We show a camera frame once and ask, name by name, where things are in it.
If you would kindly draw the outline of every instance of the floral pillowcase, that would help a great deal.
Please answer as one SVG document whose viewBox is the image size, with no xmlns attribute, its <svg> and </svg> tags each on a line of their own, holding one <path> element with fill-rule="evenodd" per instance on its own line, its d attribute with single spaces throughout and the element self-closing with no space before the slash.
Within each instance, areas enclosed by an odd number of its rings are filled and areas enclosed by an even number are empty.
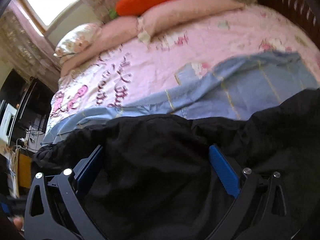
<svg viewBox="0 0 320 240">
<path fill-rule="evenodd" d="M 59 41 L 54 56 L 60 59 L 62 65 L 91 45 L 100 36 L 101 30 L 100 25 L 95 23 L 86 23 L 74 28 Z"/>
</svg>

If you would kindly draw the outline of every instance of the pink quilt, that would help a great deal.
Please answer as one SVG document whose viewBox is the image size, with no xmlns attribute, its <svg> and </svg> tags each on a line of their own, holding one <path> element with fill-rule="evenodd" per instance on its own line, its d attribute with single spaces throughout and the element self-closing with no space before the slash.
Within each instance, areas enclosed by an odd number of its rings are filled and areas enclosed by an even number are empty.
<svg viewBox="0 0 320 240">
<path fill-rule="evenodd" d="M 229 57 L 275 49 L 298 51 L 320 82 L 320 52 L 315 44 L 281 14 L 259 5 L 178 26 L 148 46 L 133 39 L 59 80 L 47 132 L 82 109 L 122 106 L 177 86 L 175 74 L 186 63 L 203 76 Z"/>
</svg>

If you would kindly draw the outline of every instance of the black jacket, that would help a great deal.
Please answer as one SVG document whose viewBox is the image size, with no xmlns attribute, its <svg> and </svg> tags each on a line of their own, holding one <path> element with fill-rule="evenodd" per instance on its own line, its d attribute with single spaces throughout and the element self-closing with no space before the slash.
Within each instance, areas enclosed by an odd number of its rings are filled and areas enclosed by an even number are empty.
<svg viewBox="0 0 320 240">
<path fill-rule="evenodd" d="M 212 144 L 243 168 L 281 173 L 293 232 L 320 198 L 320 90 L 304 90 L 248 121 L 168 114 L 75 130 L 34 155 L 33 173 L 74 167 L 98 144 L 105 146 L 105 171 L 85 207 L 111 240 L 205 239 L 233 201 L 208 160 Z"/>
</svg>

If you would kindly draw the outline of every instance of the wooden bed frame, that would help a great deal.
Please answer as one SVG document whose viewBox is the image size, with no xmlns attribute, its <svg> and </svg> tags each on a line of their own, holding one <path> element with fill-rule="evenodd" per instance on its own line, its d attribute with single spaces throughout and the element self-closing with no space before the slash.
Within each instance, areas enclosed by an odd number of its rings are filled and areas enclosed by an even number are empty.
<svg viewBox="0 0 320 240">
<path fill-rule="evenodd" d="M 319 0 L 258 0 L 258 3 L 275 9 L 300 26 L 320 49 Z"/>
</svg>

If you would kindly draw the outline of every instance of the window frame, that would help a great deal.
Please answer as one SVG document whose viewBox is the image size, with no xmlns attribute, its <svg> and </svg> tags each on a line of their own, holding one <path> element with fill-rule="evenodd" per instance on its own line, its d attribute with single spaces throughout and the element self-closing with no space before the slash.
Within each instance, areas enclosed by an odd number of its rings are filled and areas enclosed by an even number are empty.
<svg viewBox="0 0 320 240">
<path fill-rule="evenodd" d="M 44 34 L 48 29 L 41 18 L 38 16 L 38 14 L 34 11 L 32 6 L 29 4 L 28 0 L 17 0 L 19 4 L 22 6 L 22 8 L 25 10 L 26 14 L 30 17 L 32 22 L 35 24 L 35 26 L 38 28 L 38 30 Z"/>
<path fill-rule="evenodd" d="M 32 22 L 38 28 L 38 30 L 42 33 L 42 35 L 46 35 L 51 33 L 53 29 L 59 25 L 59 23 L 65 19 L 72 10 L 74 10 L 77 6 L 83 3 L 82 0 L 75 0 L 74 2 L 70 3 L 67 7 L 65 7 L 54 19 L 53 21 L 47 26 L 38 16 L 38 14 L 34 11 L 28 0 L 17 0 L 22 8 L 25 10 L 26 14 L 30 17 Z"/>
</svg>

